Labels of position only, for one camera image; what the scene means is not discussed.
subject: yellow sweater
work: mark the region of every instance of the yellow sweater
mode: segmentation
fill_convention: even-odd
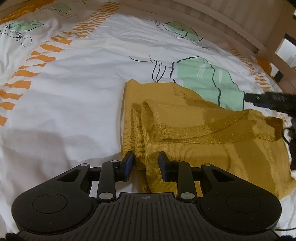
[[[279,118],[226,110],[174,83],[126,84],[123,155],[135,153],[143,192],[176,193],[176,183],[161,178],[157,157],[164,151],[194,167],[211,163],[282,198],[296,182],[281,132]],[[196,188],[201,196],[198,182]]]

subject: bed frame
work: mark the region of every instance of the bed frame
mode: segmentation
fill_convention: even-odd
[[[0,7],[0,19],[24,1],[27,0],[6,1]],[[296,39],[295,8],[287,0],[117,1],[199,26],[224,38],[243,55],[256,54],[267,59],[283,74],[279,83],[283,92],[296,94],[296,71],[275,54],[285,34]]]

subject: white bed sheet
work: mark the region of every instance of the white bed sheet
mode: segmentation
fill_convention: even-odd
[[[140,83],[153,82],[156,61],[161,62],[161,71],[164,66],[167,68],[160,82],[172,82],[171,71],[168,71],[172,62],[201,56],[210,64],[227,69],[240,90],[263,92],[249,68],[227,51],[227,42],[204,30],[191,26],[205,38],[201,42],[178,39],[175,34],[158,26],[158,22],[174,20],[122,6],[85,38],[67,36],[63,31],[68,32],[102,3],[64,0],[63,4],[71,7],[66,14],[63,13],[67,11],[65,5],[61,12],[53,10],[52,6],[57,8],[59,3],[61,1],[55,1],[18,19],[42,24],[22,32],[24,46],[13,31],[12,36],[0,34],[0,42],[3,43],[0,46],[1,89],[22,95],[19,99],[2,99],[2,102],[9,101],[15,105],[12,110],[0,107],[0,115],[7,118],[5,125],[0,126],[1,237],[5,232],[17,232],[10,210],[13,200],[22,192],[80,163],[100,166],[105,161],[120,159],[125,83],[129,79]],[[0,25],[0,30],[7,29],[7,26]],[[66,37],[71,43],[68,45],[50,38],[56,35]],[[46,52],[41,44],[63,50]],[[34,57],[31,56],[32,51],[55,60],[27,60]],[[44,67],[34,66],[43,63],[46,63]],[[29,66],[26,71],[39,74],[33,77],[13,76],[21,66]],[[260,67],[256,66],[255,71],[266,79],[273,91],[280,91]],[[5,85],[20,80],[31,81],[29,89]],[[176,78],[176,82],[184,85],[181,79]],[[279,117],[275,111],[254,107],[250,103],[245,103],[244,108]],[[117,183],[117,192],[137,190],[134,176],[128,183]],[[296,191],[281,200],[283,213],[278,224],[281,228],[296,226],[295,196]],[[296,232],[286,233],[296,236]]]

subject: mattress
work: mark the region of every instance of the mattress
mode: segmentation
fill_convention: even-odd
[[[281,92],[253,58],[180,20],[114,2],[56,0],[1,24],[0,42],[1,237],[17,232],[10,210],[22,192],[80,163],[95,167],[121,159],[129,79],[175,82],[222,104],[209,83],[188,81],[188,73],[200,81],[206,73],[182,61],[202,60],[229,87],[222,91],[230,96],[223,107],[256,109],[290,125],[287,115],[243,101],[244,93]],[[138,185],[132,175],[116,184],[117,193],[138,192]],[[296,226],[295,197],[294,190],[280,200],[278,227]]]

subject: folded clothing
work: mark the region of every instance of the folded clothing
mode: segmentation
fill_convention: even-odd
[[[296,185],[281,133],[279,118],[223,109],[175,83],[126,84],[123,155],[135,153],[143,192],[176,194],[177,184],[162,181],[158,168],[164,151],[193,167],[211,163],[280,199]]]

